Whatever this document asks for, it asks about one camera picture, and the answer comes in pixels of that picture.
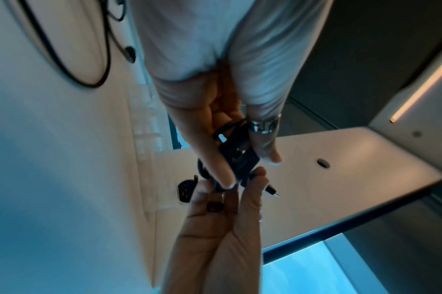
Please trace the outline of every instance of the white desk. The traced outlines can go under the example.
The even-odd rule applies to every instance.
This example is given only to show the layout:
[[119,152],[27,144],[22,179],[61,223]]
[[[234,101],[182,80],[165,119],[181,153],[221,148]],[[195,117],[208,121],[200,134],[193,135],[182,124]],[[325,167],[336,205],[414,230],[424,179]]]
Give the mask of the white desk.
[[[265,166],[280,198],[263,197],[262,247],[276,246],[442,179],[442,172],[367,128],[277,139],[285,161]],[[327,160],[324,169],[316,159]],[[165,154],[176,186],[197,174],[191,149]],[[156,216],[153,285],[161,285],[187,206]]]

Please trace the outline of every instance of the light strip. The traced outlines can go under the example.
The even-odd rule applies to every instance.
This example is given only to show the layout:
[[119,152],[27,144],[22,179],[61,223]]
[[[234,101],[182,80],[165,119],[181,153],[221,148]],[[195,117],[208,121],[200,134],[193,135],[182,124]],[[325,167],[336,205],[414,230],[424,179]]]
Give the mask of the light strip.
[[396,122],[416,101],[421,98],[424,93],[429,90],[432,85],[434,85],[442,77],[442,65],[437,68],[437,70],[424,82],[424,84],[419,87],[419,89],[414,92],[414,94],[408,99],[408,101],[403,104],[403,106],[395,112],[395,114],[390,118],[390,122]]

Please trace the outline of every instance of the hand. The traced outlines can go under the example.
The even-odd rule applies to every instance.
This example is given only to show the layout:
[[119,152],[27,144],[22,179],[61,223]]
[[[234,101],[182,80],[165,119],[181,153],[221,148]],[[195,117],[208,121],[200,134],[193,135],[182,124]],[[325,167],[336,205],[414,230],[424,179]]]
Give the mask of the hand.
[[[332,0],[135,0],[145,64],[184,140],[223,188],[235,176],[211,134],[247,115],[280,114]],[[250,132],[258,156],[280,163],[277,131]]]
[[200,181],[187,218],[172,248],[161,293],[259,293],[261,193],[268,185],[263,167],[238,189],[224,193],[224,211],[206,212],[208,201],[222,201],[213,183]]

